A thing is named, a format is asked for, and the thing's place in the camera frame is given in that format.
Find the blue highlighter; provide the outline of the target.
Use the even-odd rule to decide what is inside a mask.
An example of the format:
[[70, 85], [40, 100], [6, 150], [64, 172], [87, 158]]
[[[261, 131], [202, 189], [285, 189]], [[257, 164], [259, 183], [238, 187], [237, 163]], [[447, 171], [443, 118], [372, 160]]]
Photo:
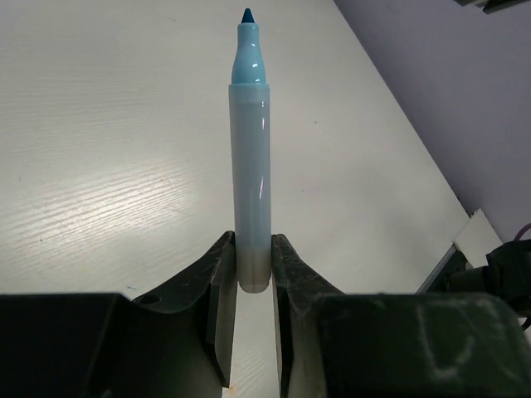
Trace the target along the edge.
[[258, 294], [271, 277], [270, 87], [251, 9], [236, 33], [228, 86], [236, 276], [245, 292]]

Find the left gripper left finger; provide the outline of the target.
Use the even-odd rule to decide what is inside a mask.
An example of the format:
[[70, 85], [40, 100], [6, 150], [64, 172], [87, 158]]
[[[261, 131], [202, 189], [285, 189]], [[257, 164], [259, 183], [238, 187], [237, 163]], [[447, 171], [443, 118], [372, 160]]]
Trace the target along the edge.
[[219, 397], [236, 312], [234, 235], [158, 287], [4, 294], [4, 397]]

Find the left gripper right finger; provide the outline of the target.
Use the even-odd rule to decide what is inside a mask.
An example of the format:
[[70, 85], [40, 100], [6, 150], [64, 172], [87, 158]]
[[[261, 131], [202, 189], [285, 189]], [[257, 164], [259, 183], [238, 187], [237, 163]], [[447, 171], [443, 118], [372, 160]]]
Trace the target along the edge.
[[283, 397], [527, 397], [525, 318], [486, 293], [345, 294], [272, 241]]

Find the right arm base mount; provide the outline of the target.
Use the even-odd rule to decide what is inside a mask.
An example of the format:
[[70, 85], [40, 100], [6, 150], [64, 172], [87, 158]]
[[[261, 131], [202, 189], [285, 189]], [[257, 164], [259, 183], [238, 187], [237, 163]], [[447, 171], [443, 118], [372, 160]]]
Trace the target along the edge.
[[530, 328], [530, 240], [513, 240], [488, 253], [487, 265], [449, 277], [448, 292], [491, 294], [507, 303], [525, 331]]

